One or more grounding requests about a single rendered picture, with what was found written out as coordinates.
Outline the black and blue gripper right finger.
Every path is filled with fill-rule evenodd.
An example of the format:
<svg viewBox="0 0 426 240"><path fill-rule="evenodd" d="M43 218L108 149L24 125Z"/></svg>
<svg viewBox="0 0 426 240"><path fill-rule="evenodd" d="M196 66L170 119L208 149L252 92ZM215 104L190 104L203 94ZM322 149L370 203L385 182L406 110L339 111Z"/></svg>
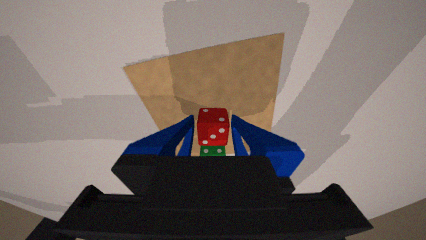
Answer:
<svg viewBox="0 0 426 240"><path fill-rule="evenodd" d="M290 178L305 157L297 143L250 124L234 114L231 118L231 131L235 156L266 156L277 177ZM248 144L250 154L241 137Z"/></svg>

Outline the red die with white pips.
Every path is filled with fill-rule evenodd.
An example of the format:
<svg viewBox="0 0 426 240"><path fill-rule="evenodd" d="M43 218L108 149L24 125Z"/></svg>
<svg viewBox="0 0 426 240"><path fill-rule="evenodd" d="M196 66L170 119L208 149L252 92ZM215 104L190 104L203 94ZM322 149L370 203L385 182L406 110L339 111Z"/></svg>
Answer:
<svg viewBox="0 0 426 240"><path fill-rule="evenodd" d="M199 109L197 133L200 146L226 146L229 128L226 108Z"/></svg>

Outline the green dice with white pips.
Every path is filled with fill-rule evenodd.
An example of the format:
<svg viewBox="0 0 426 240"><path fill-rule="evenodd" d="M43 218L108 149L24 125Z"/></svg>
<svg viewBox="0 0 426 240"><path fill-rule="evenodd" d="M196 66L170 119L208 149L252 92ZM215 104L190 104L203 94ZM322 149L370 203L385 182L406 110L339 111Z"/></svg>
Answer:
<svg viewBox="0 0 426 240"><path fill-rule="evenodd" d="M225 146L201 146L200 156L226 156Z"/></svg>

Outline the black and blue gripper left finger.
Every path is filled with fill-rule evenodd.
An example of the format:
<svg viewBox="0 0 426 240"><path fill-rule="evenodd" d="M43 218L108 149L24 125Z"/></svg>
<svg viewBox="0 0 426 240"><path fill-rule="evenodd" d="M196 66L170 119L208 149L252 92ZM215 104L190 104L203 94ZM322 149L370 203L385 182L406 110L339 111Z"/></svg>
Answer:
<svg viewBox="0 0 426 240"><path fill-rule="evenodd" d="M176 147L184 139L177 156L191 156L194 127L194 115L190 115L170 127L129 144L121 155L157 154L158 156L176 156Z"/></svg>

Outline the tan flat mat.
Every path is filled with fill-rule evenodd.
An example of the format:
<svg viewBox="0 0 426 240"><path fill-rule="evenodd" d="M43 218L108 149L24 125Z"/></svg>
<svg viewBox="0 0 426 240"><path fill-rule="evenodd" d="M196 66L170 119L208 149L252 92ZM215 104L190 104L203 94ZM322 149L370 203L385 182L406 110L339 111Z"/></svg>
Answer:
<svg viewBox="0 0 426 240"><path fill-rule="evenodd" d="M285 33L207 47L123 67L159 130L194 115L191 156L200 156L201 108L226 108L271 132Z"/></svg>

